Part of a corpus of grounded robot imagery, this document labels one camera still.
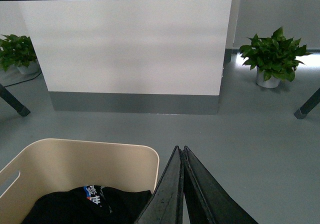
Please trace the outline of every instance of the white wall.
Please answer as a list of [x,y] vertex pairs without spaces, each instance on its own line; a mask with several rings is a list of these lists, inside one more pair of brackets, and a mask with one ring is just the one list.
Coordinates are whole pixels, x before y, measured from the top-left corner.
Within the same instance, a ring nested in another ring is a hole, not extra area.
[[320,0],[240,0],[234,48],[249,44],[257,33],[271,36],[283,26],[287,38],[302,38],[308,49],[320,49]]
[[17,1],[0,1],[0,23],[1,35],[29,35]]
[[231,0],[20,7],[49,91],[219,95]]

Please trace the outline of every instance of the white flower pot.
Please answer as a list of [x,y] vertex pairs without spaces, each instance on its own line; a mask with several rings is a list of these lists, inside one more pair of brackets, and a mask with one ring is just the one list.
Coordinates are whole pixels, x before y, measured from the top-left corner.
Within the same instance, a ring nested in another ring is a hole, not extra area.
[[276,88],[280,84],[280,79],[271,76],[267,81],[264,81],[264,72],[259,72],[259,67],[256,67],[256,83],[263,88]]
[[38,60],[35,61],[30,61],[30,64],[28,67],[25,66],[17,66],[18,70],[22,75],[29,75],[29,74],[34,74],[39,71],[39,62]]

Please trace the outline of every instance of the gray baseboard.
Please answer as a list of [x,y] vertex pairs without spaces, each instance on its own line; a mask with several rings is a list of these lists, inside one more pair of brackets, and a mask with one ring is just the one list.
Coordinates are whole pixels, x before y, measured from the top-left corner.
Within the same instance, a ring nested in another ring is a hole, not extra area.
[[218,95],[49,92],[56,111],[214,115]]
[[231,62],[232,54],[233,54],[233,49],[225,49],[223,65],[228,64],[229,62]]
[[[234,49],[225,49],[225,51],[227,52],[227,50],[232,50],[232,54],[237,54],[238,52],[240,52],[240,48],[239,47],[235,47]],[[307,49],[307,52],[310,53],[320,53],[320,49]]]

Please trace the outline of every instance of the beige plastic basket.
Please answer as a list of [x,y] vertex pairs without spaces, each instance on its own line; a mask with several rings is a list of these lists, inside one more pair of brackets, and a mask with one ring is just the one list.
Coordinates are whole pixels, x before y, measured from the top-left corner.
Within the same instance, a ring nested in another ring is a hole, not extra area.
[[159,156],[148,146],[65,139],[28,145],[0,172],[0,224],[19,224],[41,196],[89,185],[154,191]]

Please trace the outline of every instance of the green leaves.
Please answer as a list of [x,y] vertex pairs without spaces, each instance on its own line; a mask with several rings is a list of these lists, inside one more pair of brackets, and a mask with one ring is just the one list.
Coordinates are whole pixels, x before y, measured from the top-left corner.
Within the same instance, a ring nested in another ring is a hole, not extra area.
[[299,46],[301,38],[294,40],[284,37],[283,28],[278,28],[271,37],[259,37],[255,34],[251,45],[240,47],[241,57],[248,58],[243,65],[250,66],[250,70],[258,66],[264,71],[263,79],[269,80],[272,76],[281,80],[292,82],[295,71],[302,61],[296,57],[310,55],[307,46]]
[[277,41],[280,41],[282,39],[282,37],[284,37],[284,30],[282,27],[275,30],[271,36],[272,39],[277,40]]
[[0,39],[0,68],[8,70],[11,65],[29,66],[37,59],[35,49],[28,36],[3,35]]

